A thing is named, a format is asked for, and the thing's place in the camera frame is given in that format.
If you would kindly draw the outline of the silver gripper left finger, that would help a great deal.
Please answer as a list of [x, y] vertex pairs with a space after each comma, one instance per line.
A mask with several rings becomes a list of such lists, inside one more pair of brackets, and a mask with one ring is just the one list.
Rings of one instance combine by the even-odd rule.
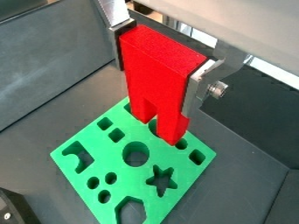
[[119, 37], [136, 27], [136, 21], [130, 17], [126, 0], [96, 0], [98, 10], [104, 20], [108, 37], [112, 42], [116, 66], [124, 70]]

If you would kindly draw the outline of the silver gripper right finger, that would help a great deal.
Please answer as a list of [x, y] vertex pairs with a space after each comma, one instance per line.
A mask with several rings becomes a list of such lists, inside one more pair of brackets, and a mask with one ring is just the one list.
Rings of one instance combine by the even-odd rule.
[[215, 99], [225, 95], [229, 85], [222, 80], [243, 67], [249, 58], [247, 52], [222, 40], [217, 43], [213, 55], [217, 61], [209, 59], [189, 79], [182, 104], [182, 114], [186, 117], [191, 115], [194, 104], [201, 106], [210, 95]]

